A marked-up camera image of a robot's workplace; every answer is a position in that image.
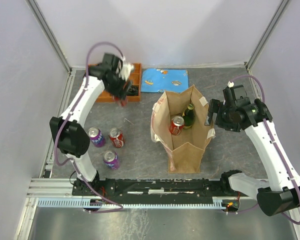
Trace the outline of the red coke can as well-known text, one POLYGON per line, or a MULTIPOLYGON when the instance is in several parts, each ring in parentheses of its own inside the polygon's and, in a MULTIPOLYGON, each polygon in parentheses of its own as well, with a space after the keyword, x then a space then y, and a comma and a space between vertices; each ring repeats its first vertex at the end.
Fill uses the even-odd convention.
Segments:
POLYGON ((116 148, 122 148, 125 144, 123 132, 116 127, 109 131, 109 139, 116 148))
POLYGON ((179 135, 184 127, 185 121, 182 116, 174 116, 170 122, 169 131, 172 135, 179 135))
POLYGON ((119 98, 119 97, 116 97, 114 96, 113 97, 113 100, 115 103, 117 103, 120 107, 125 107, 128 103, 128 99, 127 98, 119 98))

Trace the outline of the green glass bottle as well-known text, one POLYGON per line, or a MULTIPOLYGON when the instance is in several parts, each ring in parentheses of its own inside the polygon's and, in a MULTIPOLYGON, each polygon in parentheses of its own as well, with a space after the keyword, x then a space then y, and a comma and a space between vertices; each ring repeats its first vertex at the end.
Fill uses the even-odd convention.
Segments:
POLYGON ((189 103, 187 108, 184 110, 184 112, 181 115, 184 120, 184 126, 183 126, 184 129, 191 128, 195 121, 194 108, 195 108, 194 104, 189 103))

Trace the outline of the brown canvas tote bag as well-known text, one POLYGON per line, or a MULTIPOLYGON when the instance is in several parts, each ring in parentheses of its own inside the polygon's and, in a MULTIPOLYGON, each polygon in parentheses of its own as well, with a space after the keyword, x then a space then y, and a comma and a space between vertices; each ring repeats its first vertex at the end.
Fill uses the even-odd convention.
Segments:
POLYGON ((165 91, 152 107, 150 134, 160 142, 168 156, 168 173, 195 174, 201 171, 206 147, 215 137, 214 124, 205 125, 209 104, 193 85, 182 93, 165 91), (170 133, 173 117, 180 116, 189 104, 194 105, 194 123, 179 135, 170 133))

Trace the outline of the red coke can front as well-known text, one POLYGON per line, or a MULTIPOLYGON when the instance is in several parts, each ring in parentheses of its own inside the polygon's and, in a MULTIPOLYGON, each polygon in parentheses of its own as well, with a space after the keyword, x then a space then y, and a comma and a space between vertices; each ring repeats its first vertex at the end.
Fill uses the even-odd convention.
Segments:
POLYGON ((109 131, 109 139, 116 148, 122 148, 125 144, 123 132, 116 127, 109 131))

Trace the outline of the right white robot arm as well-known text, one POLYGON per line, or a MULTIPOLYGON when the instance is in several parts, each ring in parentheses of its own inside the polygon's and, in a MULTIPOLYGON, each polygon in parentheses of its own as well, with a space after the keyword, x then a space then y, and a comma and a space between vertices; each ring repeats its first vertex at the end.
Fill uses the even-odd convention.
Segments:
POLYGON ((257 150, 268 180, 230 170, 221 175, 221 193, 243 193, 255 199, 267 216, 300 208, 300 175, 283 149, 266 104, 260 99, 251 102, 244 86, 232 82, 223 90, 223 96, 223 101, 210 100, 205 125, 215 124, 237 133, 244 131, 257 150))

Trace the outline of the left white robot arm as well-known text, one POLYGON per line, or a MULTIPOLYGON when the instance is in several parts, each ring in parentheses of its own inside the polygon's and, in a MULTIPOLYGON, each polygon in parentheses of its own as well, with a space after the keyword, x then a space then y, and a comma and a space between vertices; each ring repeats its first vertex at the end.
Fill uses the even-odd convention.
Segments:
POLYGON ((78 178, 85 181, 83 189, 89 195, 96 195, 101 183, 96 180, 97 170, 93 166, 88 148, 90 138, 84 130, 87 116, 103 91, 119 101, 124 101, 132 86, 129 77, 134 65, 123 57, 105 53, 98 64, 87 64, 81 87, 74 99, 60 117, 52 117, 49 122, 54 142, 54 161, 58 166, 65 165, 58 159, 58 152, 66 155, 78 178))

